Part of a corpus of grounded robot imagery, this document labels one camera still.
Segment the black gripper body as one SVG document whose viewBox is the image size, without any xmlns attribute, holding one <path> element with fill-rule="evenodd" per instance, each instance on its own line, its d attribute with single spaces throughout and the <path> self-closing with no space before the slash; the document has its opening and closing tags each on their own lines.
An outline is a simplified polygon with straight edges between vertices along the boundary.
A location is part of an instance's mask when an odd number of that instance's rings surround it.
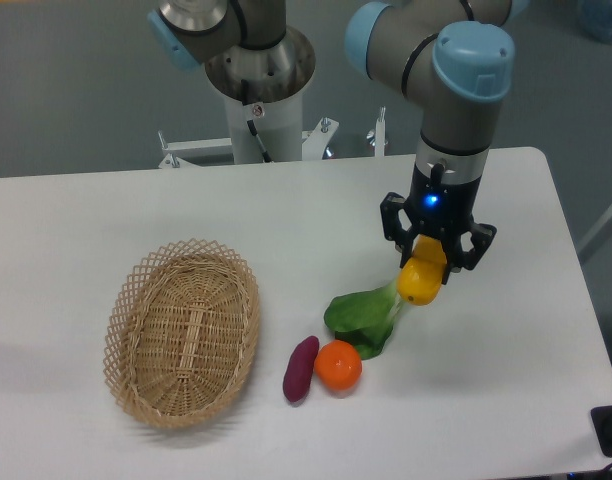
<svg viewBox="0 0 612 480">
<path fill-rule="evenodd" d="M 436 181 L 430 173 L 414 166 L 410 193 L 405 201 L 405 214 L 411 223 L 406 231 L 407 240 L 418 235 L 454 240 L 467 232 L 483 229 L 472 213 L 481 177 L 466 183 L 446 184 L 443 180 L 447 176 L 443 172 Z"/>
</svg>

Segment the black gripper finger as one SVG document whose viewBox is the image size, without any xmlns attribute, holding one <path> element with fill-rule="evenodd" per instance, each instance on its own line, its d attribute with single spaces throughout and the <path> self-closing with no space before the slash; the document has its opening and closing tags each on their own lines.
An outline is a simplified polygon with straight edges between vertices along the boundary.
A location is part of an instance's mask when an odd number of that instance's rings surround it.
<svg viewBox="0 0 612 480">
<path fill-rule="evenodd" d="M 472 247 L 465 251 L 462 246 L 462 236 L 468 233 Z M 449 231 L 441 236 L 440 242 L 446 257 L 446 266 L 442 274 L 442 284 L 448 283 L 452 273 L 466 269 L 472 271 L 491 246 L 497 228 L 491 224 L 470 222 L 468 229 L 459 232 Z"/>
<path fill-rule="evenodd" d="M 408 229 L 402 226 L 400 214 L 404 213 L 407 219 L 410 218 L 406 207 L 406 199 L 395 192 L 389 192 L 380 203 L 383 234 L 386 240 L 394 243 L 400 253 L 400 267 L 404 267 L 410 259 L 414 240 L 419 233 L 415 224 Z"/>
</svg>

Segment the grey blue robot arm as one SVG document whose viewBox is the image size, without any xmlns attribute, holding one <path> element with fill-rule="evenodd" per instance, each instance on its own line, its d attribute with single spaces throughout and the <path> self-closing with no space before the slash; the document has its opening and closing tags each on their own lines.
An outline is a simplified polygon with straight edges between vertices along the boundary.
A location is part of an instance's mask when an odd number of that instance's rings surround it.
<svg viewBox="0 0 612 480">
<path fill-rule="evenodd" d="M 420 236 L 440 242 L 446 273 L 471 270 L 496 230 L 472 209 L 502 102 L 510 90 L 515 46 L 505 25 L 522 1 L 413 1 L 362 6 L 344 36 L 347 59 L 362 75 L 398 91 L 423 112 L 407 196 L 380 206 L 383 232 L 403 260 Z M 289 26 L 282 1 L 162 1 L 148 23 L 181 69 L 203 66 L 236 107 L 235 158 L 270 163 L 301 157 L 301 133 L 284 147 L 268 138 L 272 106 L 301 94 L 313 77 L 308 39 Z"/>
</svg>

